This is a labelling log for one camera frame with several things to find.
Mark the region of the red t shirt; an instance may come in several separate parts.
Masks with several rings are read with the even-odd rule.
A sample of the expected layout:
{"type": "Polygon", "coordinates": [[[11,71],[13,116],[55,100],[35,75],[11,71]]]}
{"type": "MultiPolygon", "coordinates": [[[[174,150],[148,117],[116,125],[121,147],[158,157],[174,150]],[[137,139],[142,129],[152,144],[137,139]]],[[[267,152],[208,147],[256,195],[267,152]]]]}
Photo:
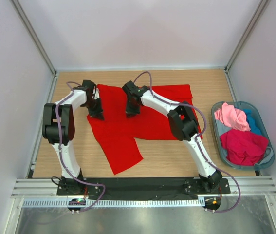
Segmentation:
{"type": "Polygon", "coordinates": [[[166,116],[142,106],[140,114],[127,117],[127,96],[120,87],[98,84],[103,120],[87,116],[96,141],[101,146],[112,172],[116,175],[143,157],[136,139],[175,140],[166,116]]]}

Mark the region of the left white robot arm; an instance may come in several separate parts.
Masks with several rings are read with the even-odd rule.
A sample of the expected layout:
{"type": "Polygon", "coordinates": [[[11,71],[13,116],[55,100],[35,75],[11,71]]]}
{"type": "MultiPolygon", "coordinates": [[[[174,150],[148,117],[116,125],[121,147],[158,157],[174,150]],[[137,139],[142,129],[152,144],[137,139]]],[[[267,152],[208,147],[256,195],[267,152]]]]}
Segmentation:
{"type": "Polygon", "coordinates": [[[89,116],[104,120],[99,89],[91,80],[81,84],[68,81],[70,92],[55,103],[46,103],[43,108],[42,136],[55,150],[60,166],[58,195],[81,195],[87,185],[78,165],[73,138],[75,135],[74,112],[80,107],[88,109],[89,116]]]}

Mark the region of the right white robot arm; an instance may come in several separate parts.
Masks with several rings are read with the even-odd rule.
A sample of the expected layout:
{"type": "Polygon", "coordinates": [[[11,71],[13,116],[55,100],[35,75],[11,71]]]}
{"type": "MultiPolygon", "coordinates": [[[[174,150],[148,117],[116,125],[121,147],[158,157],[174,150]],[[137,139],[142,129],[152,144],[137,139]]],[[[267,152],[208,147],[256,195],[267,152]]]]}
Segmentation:
{"type": "Polygon", "coordinates": [[[172,135],[186,145],[196,163],[202,189],[207,193],[220,191],[222,173],[213,164],[202,143],[194,107],[187,102],[167,99],[150,87],[138,87],[133,81],[127,82],[122,89],[127,96],[126,116],[140,114],[140,107],[144,106],[167,117],[172,135]]]}

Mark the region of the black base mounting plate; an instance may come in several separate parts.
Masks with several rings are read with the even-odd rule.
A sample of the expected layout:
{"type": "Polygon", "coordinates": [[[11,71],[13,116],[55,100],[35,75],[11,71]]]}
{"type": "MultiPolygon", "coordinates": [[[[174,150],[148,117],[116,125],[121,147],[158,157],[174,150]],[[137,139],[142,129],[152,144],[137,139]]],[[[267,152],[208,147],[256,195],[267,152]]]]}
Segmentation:
{"type": "Polygon", "coordinates": [[[96,200],[106,186],[103,200],[191,200],[199,195],[229,194],[228,180],[223,178],[213,189],[208,189],[198,177],[144,177],[144,178],[86,178],[94,186],[78,185],[73,179],[59,182],[57,195],[88,195],[96,200]]]}

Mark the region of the light pink t shirt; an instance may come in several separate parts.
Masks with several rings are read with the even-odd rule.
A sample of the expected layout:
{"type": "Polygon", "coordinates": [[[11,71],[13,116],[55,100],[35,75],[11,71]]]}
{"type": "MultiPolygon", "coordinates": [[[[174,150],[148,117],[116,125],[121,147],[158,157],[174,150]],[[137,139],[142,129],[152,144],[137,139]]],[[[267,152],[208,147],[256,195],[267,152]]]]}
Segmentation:
{"type": "Polygon", "coordinates": [[[243,132],[251,130],[247,122],[246,113],[227,102],[214,112],[214,117],[216,120],[219,120],[222,124],[232,129],[243,132]]]}

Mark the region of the teal plastic laundry basket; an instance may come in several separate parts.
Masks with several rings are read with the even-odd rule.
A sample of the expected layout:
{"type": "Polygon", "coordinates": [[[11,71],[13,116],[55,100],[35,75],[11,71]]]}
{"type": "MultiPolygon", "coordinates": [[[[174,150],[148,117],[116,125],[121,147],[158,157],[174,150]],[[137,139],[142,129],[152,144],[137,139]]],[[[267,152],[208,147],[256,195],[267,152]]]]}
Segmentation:
{"type": "Polygon", "coordinates": [[[221,160],[239,170],[260,171],[270,167],[275,160],[275,153],[258,110],[244,101],[227,102],[240,110],[249,109],[262,135],[250,131],[240,131],[225,126],[214,117],[214,112],[225,102],[213,105],[212,123],[221,160]]]}

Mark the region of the blue t shirt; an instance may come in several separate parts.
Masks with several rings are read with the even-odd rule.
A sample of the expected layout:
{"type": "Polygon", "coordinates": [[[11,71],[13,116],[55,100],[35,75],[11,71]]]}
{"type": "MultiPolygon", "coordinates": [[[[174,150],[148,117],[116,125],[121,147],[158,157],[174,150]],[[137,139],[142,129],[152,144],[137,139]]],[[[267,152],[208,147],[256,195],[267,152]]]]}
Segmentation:
{"type": "Polygon", "coordinates": [[[257,127],[255,119],[252,117],[252,112],[249,109],[243,109],[243,111],[246,114],[246,121],[248,122],[248,125],[250,127],[250,132],[262,135],[261,130],[257,127]]]}

